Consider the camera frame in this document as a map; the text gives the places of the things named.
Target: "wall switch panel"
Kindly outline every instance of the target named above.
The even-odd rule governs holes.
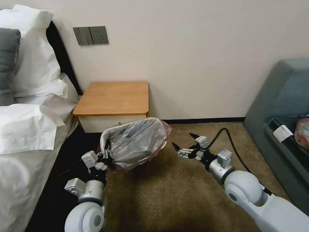
[[[93,44],[108,44],[105,26],[89,27]]]
[[[74,27],[79,45],[108,44],[105,26],[98,27]]]

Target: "nightstand drawer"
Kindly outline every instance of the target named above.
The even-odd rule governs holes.
[[[86,133],[103,132],[112,126],[125,124],[144,118],[146,118],[146,115],[78,116],[78,119]]]

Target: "wooden nightstand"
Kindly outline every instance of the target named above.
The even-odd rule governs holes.
[[[91,82],[73,114],[86,133],[148,117],[148,82]]]

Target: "brown carpet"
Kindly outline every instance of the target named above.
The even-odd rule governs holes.
[[[244,162],[272,192],[287,195],[241,123],[172,125],[166,147],[149,163],[128,172],[108,171],[107,232],[114,231],[259,231],[254,221],[233,204],[204,166],[179,158],[171,142],[182,148],[194,143],[188,132],[208,136],[227,127]],[[225,132],[212,146],[232,151]],[[236,169],[245,170],[237,157]]]

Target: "wall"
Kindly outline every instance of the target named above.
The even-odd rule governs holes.
[[[148,80],[161,119],[245,116],[278,60],[309,56],[307,0],[13,2],[55,12],[82,89]],[[72,27],[101,25],[109,45],[77,44]]]

